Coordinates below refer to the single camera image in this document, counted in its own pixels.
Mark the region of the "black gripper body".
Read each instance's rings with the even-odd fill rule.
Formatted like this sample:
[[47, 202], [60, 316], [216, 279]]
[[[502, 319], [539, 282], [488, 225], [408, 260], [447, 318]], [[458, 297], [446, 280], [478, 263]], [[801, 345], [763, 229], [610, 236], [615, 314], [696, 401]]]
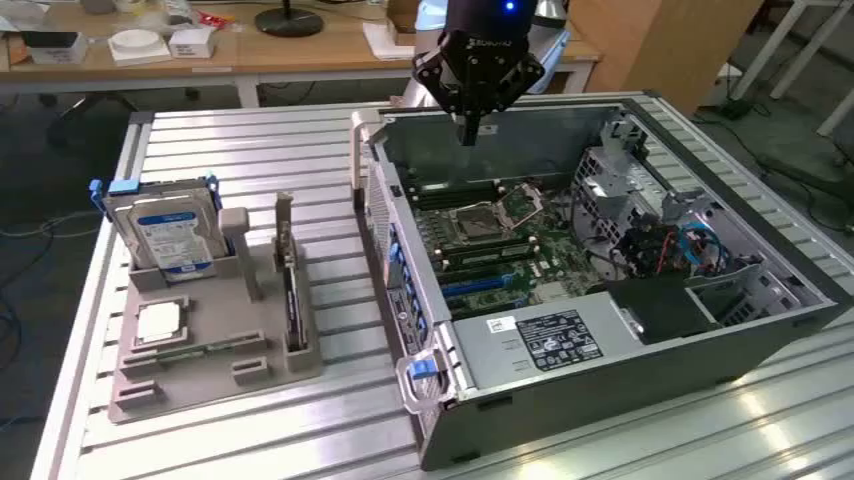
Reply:
[[436, 101], [448, 112], [503, 111], [539, 79], [530, 53], [534, 1], [451, 1], [439, 40], [450, 78]]

